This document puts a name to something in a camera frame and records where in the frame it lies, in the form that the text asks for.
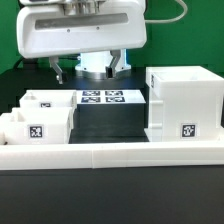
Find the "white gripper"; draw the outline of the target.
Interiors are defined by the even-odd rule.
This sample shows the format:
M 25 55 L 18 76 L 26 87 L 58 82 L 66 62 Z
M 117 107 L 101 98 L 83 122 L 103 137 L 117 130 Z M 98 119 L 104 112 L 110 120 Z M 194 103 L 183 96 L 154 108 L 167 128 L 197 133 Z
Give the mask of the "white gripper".
M 50 57 L 60 84 L 67 73 L 57 56 L 110 51 L 106 77 L 114 78 L 121 49 L 146 43 L 145 0 L 20 0 L 16 23 L 19 53 L 25 58 Z

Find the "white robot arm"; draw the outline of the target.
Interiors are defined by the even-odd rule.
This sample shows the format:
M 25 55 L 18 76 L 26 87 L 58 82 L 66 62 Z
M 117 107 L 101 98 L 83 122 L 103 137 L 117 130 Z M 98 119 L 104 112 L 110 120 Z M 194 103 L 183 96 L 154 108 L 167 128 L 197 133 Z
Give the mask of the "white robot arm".
M 49 59 L 57 79 L 63 55 L 81 56 L 79 75 L 115 78 L 130 66 L 126 51 L 146 43 L 144 0 L 19 0 L 16 23 L 19 53 Z

